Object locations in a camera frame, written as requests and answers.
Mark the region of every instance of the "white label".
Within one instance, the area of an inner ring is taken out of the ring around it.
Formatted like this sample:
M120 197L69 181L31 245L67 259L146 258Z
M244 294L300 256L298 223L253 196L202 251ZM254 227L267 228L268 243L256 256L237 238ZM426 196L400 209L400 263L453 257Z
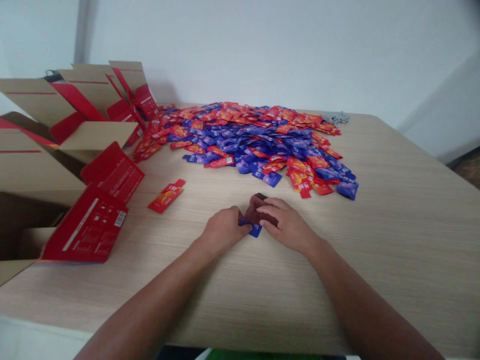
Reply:
M151 98L152 98L151 96L147 97L147 98L146 98L145 100L143 100L140 104L143 104L144 102L150 100Z
M118 214L116 220L115 220L115 226L118 226L118 227L121 227L122 224L124 223L124 219L125 219L125 215L127 215L126 212L124 211L120 211L120 213Z
M76 227L75 231L73 232L73 234L71 234L70 238L68 239L68 241L66 242L65 246L63 247L62 251L67 251L70 247L70 245L73 243L75 237L77 236L77 234L79 233L79 231L82 229L82 226L84 225L85 221L87 220L87 218L89 217L90 213L92 212L92 210L94 209L95 205L99 202L99 198L97 197L95 200L93 200L93 202L91 203L90 207L88 208L88 210L86 211L85 215L83 216L83 218L81 219L80 223L78 224L78 226Z
M132 117L132 114L128 115L126 118L124 118L121 122L126 122L128 119L130 119Z

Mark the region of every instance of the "pile of packets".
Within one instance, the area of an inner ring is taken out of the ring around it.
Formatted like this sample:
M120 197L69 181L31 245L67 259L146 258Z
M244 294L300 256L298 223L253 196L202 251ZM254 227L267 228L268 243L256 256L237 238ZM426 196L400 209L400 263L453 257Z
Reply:
M236 167L275 187L288 166L295 192L310 198L333 193L355 200L356 176L339 160L330 142L318 132L341 135L338 128L319 115L298 113L281 106L253 107L236 102L216 102L184 109L161 107L150 121L133 152L135 162L151 157L166 143L170 149L185 148L183 158L205 168Z

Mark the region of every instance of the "green object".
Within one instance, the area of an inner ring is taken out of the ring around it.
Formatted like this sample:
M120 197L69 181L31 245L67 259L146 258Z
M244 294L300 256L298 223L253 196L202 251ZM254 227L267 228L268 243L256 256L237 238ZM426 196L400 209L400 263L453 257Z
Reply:
M274 354L213 349L206 360L323 360L320 355Z

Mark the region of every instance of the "light wood tabletop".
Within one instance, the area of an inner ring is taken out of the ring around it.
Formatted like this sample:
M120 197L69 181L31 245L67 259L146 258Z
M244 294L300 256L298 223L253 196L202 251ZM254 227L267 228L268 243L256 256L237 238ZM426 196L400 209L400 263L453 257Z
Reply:
M0 287L0 314L94 332L178 257L211 215L231 205L245 211L261 192L296 208L443 355L478 357L480 191L377 117L352 114L340 129L343 135L326 136L357 176L355 201L313 191L301 199L286 176L272 188L232 167L188 163L185 150L165 146L139 164L146 176L108 261L33 265ZM178 179L184 191L162 215L147 208ZM352 353L314 270L265 230L203 278L170 342Z

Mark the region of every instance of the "person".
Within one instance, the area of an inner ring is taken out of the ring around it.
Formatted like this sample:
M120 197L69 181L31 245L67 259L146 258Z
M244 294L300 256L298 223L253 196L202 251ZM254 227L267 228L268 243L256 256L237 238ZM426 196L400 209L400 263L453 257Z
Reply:
M258 212L278 220L260 224L287 248L302 254L318 274L351 347L362 359L443 359L442 355L365 280L300 214L278 198ZM239 208L213 215L190 247L120 307L75 360L153 359L175 327L202 273L251 230L238 226Z

